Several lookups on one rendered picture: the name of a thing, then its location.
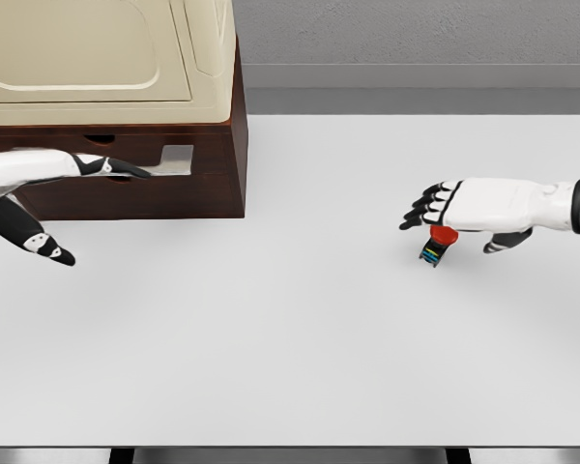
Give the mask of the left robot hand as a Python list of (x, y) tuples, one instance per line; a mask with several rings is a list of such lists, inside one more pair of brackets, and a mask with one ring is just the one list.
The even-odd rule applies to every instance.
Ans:
[(152, 174), (120, 159), (57, 149), (24, 148), (0, 152), (0, 236), (24, 251), (66, 266), (74, 265), (73, 255), (59, 246), (37, 219), (9, 194), (22, 186), (86, 176), (148, 179)]

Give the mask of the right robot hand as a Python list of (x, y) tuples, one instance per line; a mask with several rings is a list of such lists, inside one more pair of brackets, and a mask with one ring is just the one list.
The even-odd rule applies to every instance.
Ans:
[(446, 181), (423, 191), (399, 225), (446, 226), (456, 231), (490, 232), (486, 254), (517, 247), (541, 223), (543, 188), (530, 181), (473, 178)]

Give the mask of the brown cabinet with cream top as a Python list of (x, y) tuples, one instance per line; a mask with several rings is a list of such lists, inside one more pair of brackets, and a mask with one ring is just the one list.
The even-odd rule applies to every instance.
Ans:
[(240, 218), (247, 112), (232, 0), (0, 0), (0, 152), (226, 175), (233, 201), (31, 203), (41, 220)]

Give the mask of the brown wooden cabinet drawer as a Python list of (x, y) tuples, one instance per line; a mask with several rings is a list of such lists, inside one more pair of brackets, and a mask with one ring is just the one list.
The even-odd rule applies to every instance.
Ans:
[(232, 202), (233, 192), (226, 175), (159, 176), (147, 180), (130, 178), (116, 182), (106, 177), (69, 178), (37, 184), (16, 191), (31, 203), (107, 200), (118, 204)]

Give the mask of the red button switch black base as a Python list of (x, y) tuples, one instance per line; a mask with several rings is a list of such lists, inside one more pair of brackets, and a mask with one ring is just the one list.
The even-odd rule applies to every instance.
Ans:
[(420, 251), (419, 259), (436, 268), (446, 251), (455, 244), (459, 238), (459, 233), (451, 227), (442, 225), (431, 225), (429, 228), (429, 239)]

